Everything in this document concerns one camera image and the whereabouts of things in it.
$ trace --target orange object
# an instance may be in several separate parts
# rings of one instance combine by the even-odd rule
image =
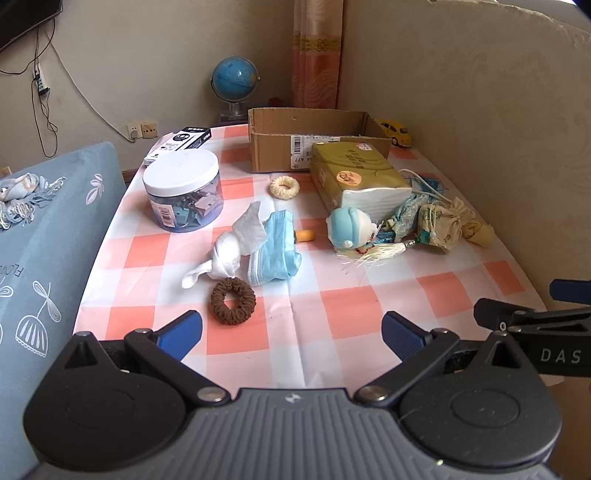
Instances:
[[[295,231],[295,242],[313,242],[316,238],[316,232],[314,230],[296,230]]]

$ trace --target white lid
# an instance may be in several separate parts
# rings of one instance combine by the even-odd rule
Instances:
[[[204,148],[170,152],[144,172],[146,192],[157,197],[175,197],[199,190],[219,172],[216,154]]]

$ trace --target table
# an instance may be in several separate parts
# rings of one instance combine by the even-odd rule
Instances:
[[[221,215],[196,232],[160,229],[152,218],[141,168],[100,248],[74,331],[119,339],[139,327],[157,330],[195,309],[203,316],[203,337],[184,363],[233,394],[240,387],[344,386],[352,392],[399,363],[381,339],[381,319],[388,310],[425,330],[446,327],[463,338],[483,339],[489,332],[472,317],[472,306],[481,297],[545,309],[500,241],[484,249],[461,240],[451,254],[419,246],[381,265],[348,264],[335,256],[326,236],[327,211],[309,174],[293,174],[301,185],[296,198],[272,198],[268,185],[279,174],[249,173],[246,125],[212,129],[212,139],[201,148],[220,160]],[[389,160],[396,168],[437,177],[446,196],[463,199],[416,149],[393,147]],[[297,245],[302,264],[294,278],[255,288],[256,309],[247,322],[221,325],[207,305],[216,282],[204,275],[183,290],[181,278],[255,200],[261,201],[262,219],[288,209],[297,229],[313,229],[318,236]],[[239,276],[246,278],[248,258],[242,260]]]

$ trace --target brown hair tie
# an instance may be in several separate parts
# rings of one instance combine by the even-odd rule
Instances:
[[[239,296],[239,303],[235,309],[229,309],[224,303],[226,294],[233,291]],[[210,298],[213,314],[225,325],[238,325],[247,321],[256,306],[256,295],[252,288],[240,278],[226,278],[213,288]]]

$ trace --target globe stand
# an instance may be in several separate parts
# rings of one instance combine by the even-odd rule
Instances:
[[[238,125],[248,121],[248,114],[242,108],[242,102],[227,102],[228,108],[220,113],[219,125]]]

